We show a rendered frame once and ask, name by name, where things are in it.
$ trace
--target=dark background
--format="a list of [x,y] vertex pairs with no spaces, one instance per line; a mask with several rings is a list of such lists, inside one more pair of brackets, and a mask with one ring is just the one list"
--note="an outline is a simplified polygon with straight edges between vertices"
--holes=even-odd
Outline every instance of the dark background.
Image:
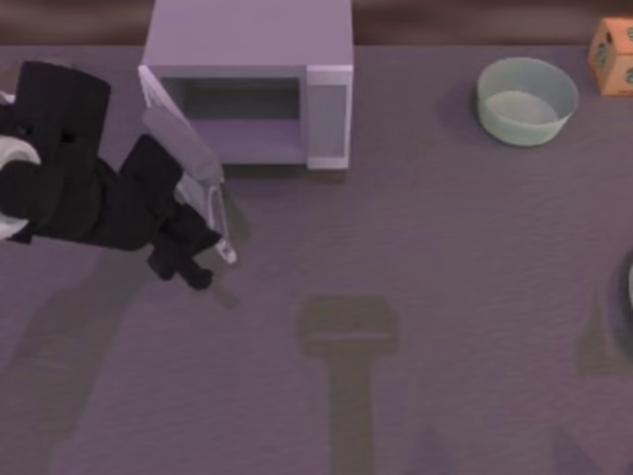
[[[151,0],[0,0],[0,44],[140,45]],[[630,0],[354,0],[356,43],[585,44]]]

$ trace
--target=cabinet top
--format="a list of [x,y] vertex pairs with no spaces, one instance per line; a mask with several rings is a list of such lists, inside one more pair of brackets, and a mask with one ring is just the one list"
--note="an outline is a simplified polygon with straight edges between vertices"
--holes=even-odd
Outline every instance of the cabinet top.
[[155,0],[142,62],[351,65],[351,0]]

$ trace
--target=orange cube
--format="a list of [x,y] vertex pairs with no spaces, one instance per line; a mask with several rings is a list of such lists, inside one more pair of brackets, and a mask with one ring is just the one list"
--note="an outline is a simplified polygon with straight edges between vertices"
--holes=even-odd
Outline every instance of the orange cube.
[[633,18],[603,18],[587,60],[600,94],[633,95]]

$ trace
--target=bowl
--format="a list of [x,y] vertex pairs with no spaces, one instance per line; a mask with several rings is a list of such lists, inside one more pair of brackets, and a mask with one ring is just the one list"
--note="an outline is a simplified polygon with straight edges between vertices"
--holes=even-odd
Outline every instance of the bowl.
[[579,105],[578,87],[561,68],[533,57],[489,65],[477,81],[479,119],[501,142],[536,146],[553,139]]

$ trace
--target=tabletop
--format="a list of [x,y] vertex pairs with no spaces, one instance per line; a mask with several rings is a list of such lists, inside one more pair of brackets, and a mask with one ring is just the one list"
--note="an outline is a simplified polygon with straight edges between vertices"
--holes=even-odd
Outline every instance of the tabletop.
[[156,0],[143,63],[350,65],[350,0]]
[[[111,81],[102,155],[121,164],[141,132],[139,48],[0,53],[64,53]],[[477,75],[509,55],[551,61],[579,86],[577,114],[547,145],[498,143],[471,113]],[[346,178],[229,169],[241,261],[203,256],[213,291],[157,281],[143,252],[0,246],[3,473],[334,474],[342,438],[338,459],[379,475],[627,473],[633,369],[617,342],[631,100],[597,94],[583,47],[356,57]],[[331,379],[338,404],[373,417],[364,453],[298,331],[318,313],[313,330],[359,313],[373,330],[390,322],[392,352],[364,393]],[[343,364],[357,347],[337,361],[363,391]]]

